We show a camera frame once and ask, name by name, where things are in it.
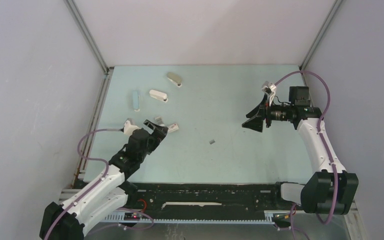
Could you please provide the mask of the light blue stapler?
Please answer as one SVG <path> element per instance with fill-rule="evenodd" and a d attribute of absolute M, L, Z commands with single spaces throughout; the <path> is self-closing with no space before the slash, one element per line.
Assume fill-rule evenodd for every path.
<path fill-rule="evenodd" d="M 135 112 L 139 112 L 141 109 L 140 92 L 138 90 L 132 92 L 132 107 Z"/>

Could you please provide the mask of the white staple box sleeve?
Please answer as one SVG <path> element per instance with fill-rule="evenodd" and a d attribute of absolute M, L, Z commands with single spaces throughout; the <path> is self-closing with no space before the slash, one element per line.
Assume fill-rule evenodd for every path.
<path fill-rule="evenodd" d="M 167 132 L 170 134 L 170 133 L 178 131 L 179 125 L 177 123 L 173 123 L 173 124 L 169 125 L 167 128 L 168 128 Z"/>

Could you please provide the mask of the right aluminium frame post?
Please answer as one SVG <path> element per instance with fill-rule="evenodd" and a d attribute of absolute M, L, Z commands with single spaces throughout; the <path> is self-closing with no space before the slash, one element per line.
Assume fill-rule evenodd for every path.
<path fill-rule="evenodd" d="M 310 64 L 313 56 L 315 55 L 317 49 L 319 48 L 319 45 L 321 44 L 323 38 L 327 34 L 331 24 L 333 23 L 335 17 L 337 16 L 338 12 L 340 11 L 343 3 L 346 2 L 345 0 L 335 0 L 324 19 L 320 29 L 318 30 L 315 39 L 313 40 L 309 50 L 307 51 L 303 61 L 301 62 L 301 65 L 299 66 L 300 70 L 306 70 L 308 65 Z"/>

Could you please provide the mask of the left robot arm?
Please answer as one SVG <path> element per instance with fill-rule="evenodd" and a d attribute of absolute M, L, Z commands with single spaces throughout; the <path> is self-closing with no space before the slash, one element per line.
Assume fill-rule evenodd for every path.
<path fill-rule="evenodd" d="M 62 203 L 51 202 L 44 210 L 39 237 L 42 240 L 83 240 L 107 215 L 138 202 L 137 188 L 131 177 L 164 138 L 169 129 L 149 120 L 146 129 L 131 119 L 118 129 L 128 137 L 127 143 L 109 161 L 101 159 L 104 169 L 78 193 Z"/>

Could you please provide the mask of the olive green stapler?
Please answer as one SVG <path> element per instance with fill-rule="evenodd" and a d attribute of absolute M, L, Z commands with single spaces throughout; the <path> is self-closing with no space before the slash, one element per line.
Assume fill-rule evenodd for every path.
<path fill-rule="evenodd" d="M 168 72 L 166 74 L 166 77 L 169 81 L 171 81 L 173 84 L 175 84 L 178 88 L 182 87 L 183 78 L 180 75 L 178 75 L 174 72 Z"/>

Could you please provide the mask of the left aluminium frame post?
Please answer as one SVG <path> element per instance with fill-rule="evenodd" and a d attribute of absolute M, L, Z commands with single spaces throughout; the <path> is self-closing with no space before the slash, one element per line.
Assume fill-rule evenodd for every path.
<path fill-rule="evenodd" d="M 86 44 L 90 48 L 94 58 L 98 62 L 98 65 L 100 66 L 101 70 L 103 71 L 103 73 L 105 75 L 107 75 L 110 68 L 108 67 L 107 63 L 105 62 L 104 57 L 103 57 L 101 51 L 99 50 L 99 47 L 98 47 L 94 37 L 92 36 L 92 33 L 89 30 L 87 23 L 84 20 L 82 13 L 81 13 L 79 7 L 77 6 L 76 2 L 74 0 L 64 0 L 63 2 L 65 3 L 68 11 L 72 15 L 74 22 L 76 23 L 76 25 L 77 25 L 80 33 L 82 34 Z"/>

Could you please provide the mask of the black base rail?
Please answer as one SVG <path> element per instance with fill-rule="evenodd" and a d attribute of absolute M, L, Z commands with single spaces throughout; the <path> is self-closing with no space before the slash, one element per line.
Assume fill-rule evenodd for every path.
<path fill-rule="evenodd" d="M 262 222 L 289 213 L 280 183 L 134 183 L 125 208 L 144 210 L 155 221 Z"/>

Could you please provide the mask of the white stapler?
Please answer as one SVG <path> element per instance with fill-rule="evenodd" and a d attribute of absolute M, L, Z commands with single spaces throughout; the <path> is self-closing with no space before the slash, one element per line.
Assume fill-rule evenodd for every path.
<path fill-rule="evenodd" d="M 149 91 L 149 96 L 164 103 L 168 101 L 168 95 L 165 92 L 161 92 L 155 89 L 151 89 Z"/>

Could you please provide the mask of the open staple tray box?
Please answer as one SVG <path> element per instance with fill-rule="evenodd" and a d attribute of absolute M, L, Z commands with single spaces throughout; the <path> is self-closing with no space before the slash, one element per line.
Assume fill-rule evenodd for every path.
<path fill-rule="evenodd" d="M 154 118 L 154 120 L 156 121 L 156 123 L 157 123 L 158 125 L 163 125 L 163 124 L 164 124 L 163 118 L 162 118 L 161 116 L 156 116 L 156 117 Z"/>

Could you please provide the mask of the aluminium frame post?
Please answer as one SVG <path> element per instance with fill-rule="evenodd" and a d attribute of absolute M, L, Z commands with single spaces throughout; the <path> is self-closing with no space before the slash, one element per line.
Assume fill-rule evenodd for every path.
<path fill-rule="evenodd" d="M 301 62 L 301 65 L 299 66 L 300 70 L 306 70 L 308 65 L 310 64 L 313 56 L 315 55 L 317 49 L 319 48 L 319 45 L 321 44 L 323 38 L 327 34 L 331 24 L 333 23 L 335 17 L 337 16 L 338 12 L 340 11 L 343 3 L 346 2 L 345 0 L 335 0 L 324 19 L 320 29 L 318 30 L 315 39 L 313 40 L 309 50 L 307 51 L 303 61 Z"/>
<path fill-rule="evenodd" d="M 65 3 L 68 11 L 72 15 L 74 22 L 76 23 L 76 25 L 77 25 L 80 33 L 82 34 L 86 44 L 90 48 L 94 58 L 98 62 L 98 65 L 100 66 L 101 70 L 103 71 L 103 73 L 105 75 L 107 75 L 110 68 L 108 67 L 107 63 L 105 62 L 104 57 L 103 57 L 101 51 L 99 50 L 99 47 L 98 47 L 94 37 L 92 36 L 92 33 L 89 30 L 87 23 L 84 20 L 82 13 L 81 13 L 79 7 L 77 6 L 76 2 L 74 0 L 64 0 L 63 2 Z"/>

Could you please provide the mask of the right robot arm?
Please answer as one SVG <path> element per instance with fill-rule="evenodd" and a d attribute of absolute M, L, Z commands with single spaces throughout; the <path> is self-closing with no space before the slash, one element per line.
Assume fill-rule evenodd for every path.
<path fill-rule="evenodd" d="M 256 132 L 269 128 L 273 121 L 292 123 L 309 156 L 312 177 L 306 184 L 280 183 L 280 190 L 270 196 L 275 208 L 284 209 L 293 202 L 310 214 L 346 215 L 350 211 L 359 179 L 355 173 L 349 173 L 335 155 L 322 112 L 311 106 L 308 96 L 290 95 L 288 103 L 272 105 L 264 96 L 246 118 L 241 126 Z"/>

